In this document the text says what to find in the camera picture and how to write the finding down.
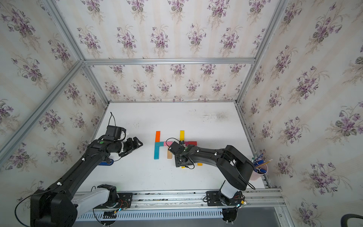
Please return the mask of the natural beige wooden block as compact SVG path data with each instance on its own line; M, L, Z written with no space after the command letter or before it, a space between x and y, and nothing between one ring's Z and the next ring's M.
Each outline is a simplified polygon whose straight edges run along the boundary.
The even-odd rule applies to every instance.
M173 154L168 150L167 151L167 159L172 159Z

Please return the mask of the red wooden block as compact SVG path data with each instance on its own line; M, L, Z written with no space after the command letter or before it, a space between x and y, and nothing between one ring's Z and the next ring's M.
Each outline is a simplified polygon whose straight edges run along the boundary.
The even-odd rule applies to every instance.
M198 143L196 141L186 141L185 142L185 145L188 146L188 145L194 145L194 146L197 146Z

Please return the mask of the yellow short wooden block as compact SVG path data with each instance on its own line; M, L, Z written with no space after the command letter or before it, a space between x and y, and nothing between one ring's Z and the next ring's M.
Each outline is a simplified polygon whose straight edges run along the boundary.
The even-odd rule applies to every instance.
M179 140L180 141L185 141L185 131L184 130L180 130Z

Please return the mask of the orange wooden block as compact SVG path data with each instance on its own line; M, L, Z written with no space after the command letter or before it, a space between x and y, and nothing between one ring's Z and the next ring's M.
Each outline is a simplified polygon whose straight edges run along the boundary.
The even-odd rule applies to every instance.
M156 137L155 137L155 142L160 142L160 135L161 135L161 132L160 131L156 131Z

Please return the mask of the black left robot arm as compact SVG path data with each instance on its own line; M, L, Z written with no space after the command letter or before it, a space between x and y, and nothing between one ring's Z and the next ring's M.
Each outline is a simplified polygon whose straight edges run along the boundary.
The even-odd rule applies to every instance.
M106 133L91 142L84 155L58 181L45 190L29 195L31 227L71 227L76 219L99 205L118 206L114 186L102 184L80 199L74 195L91 172L102 162L110 162L110 154L120 158L143 146L137 138L122 138L126 129L109 125Z

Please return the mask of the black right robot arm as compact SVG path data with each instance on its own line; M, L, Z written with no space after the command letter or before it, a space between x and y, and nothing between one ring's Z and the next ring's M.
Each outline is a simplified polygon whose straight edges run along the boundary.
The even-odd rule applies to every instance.
M220 149L209 149L193 144L172 142L168 145L168 151L175 156L176 167L193 169L196 164L201 163L218 168L225 181L216 192L215 199L207 196L208 199L212 199L212 205L221 203L224 206L241 207L246 204L242 192L248 186L256 189L249 183L255 169L254 164L232 145Z

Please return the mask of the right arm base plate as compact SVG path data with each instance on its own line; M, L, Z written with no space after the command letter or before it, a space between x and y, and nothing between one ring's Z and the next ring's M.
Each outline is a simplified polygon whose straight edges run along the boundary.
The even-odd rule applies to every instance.
M207 191L203 199L208 206L242 206L246 204L242 191L237 191L232 198L228 198L220 191Z

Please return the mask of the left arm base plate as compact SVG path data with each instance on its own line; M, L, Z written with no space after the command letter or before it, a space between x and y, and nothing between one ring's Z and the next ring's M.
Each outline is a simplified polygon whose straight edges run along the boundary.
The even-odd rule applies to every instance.
M133 193L117 193L116 201L107 201L95 207L95 209L127 209L131 207Z

